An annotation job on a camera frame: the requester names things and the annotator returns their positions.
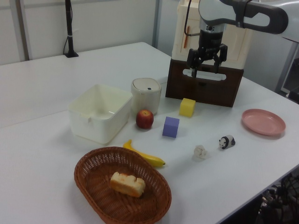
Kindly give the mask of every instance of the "yellow banana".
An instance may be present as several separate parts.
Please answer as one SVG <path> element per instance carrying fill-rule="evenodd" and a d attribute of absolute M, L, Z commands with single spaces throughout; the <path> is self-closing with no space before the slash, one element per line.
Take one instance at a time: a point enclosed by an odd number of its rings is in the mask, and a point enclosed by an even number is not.
<path fill-rule="evenodd" d="M 137 151 L 136 149 L 134 149 L 131 146 L 131 143 L 132 143 L 132 140 L 130 139 L 125 144 L 123 144 L 123 147 L 127 148 L 127 149 L 130 149 L 134 152 L 137 152 L 139 155 L 141 155 L 143 158 L 145 158 L 145 160 L 147 162 L 149 162 L 154 167 L 161 167 L 161 166 L 165 165 L 165 162 L 163 160 L 161 160 L 160 158 L 152 156 L 152 155 L 147 155 L 145 153 L 141 153 L 141 152 Z"/>

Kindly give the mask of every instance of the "purple cube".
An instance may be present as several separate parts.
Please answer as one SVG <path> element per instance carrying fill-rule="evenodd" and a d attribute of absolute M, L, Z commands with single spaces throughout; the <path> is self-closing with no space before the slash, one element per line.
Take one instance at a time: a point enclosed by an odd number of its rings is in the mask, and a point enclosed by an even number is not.
<path fill-rule="evenodd" d="M 179 119 L 166 117 L 162 135 L 176 138 L 178 133 L 178 124 Z"/>

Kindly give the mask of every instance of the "wicker basket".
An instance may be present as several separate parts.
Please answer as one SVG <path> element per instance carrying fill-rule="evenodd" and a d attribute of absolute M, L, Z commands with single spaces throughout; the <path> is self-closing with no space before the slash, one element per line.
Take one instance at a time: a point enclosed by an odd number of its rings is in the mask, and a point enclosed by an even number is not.
<path fill-rule="evenodd" d="M 146 187 L 140 198 L 111 189 L 114 172 L 142 178 Z M 171 204 L 171 190 L 163 176 L 139 154 L 122 147 L 90 151 L 76 165 L 74 176 L 76 185 L 106 224 L 153 224 Z"/>

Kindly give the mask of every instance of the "pink plate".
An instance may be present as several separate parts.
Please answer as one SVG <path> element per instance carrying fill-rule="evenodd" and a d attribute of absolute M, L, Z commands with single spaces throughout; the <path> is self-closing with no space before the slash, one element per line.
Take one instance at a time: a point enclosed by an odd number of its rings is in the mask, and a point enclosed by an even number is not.
<path fill-rule="evenodd" d="M 242 114 L 242 121 L 252 131 L 264 135 L 277 135 L 285 130 L 285 122 L 276 114 L 260 109 L 250 109 Z"/>

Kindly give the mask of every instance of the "apple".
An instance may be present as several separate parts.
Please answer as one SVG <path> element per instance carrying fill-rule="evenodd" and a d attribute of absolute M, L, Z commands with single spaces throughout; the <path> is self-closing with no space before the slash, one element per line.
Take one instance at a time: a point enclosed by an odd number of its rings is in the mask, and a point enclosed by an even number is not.
<path fill-rule="evenodd" d="M 143 109 L 136 115 L 136 124 L 143 129 L 149 129 L 154 123 L 154 115 L 151 111 Z"/>

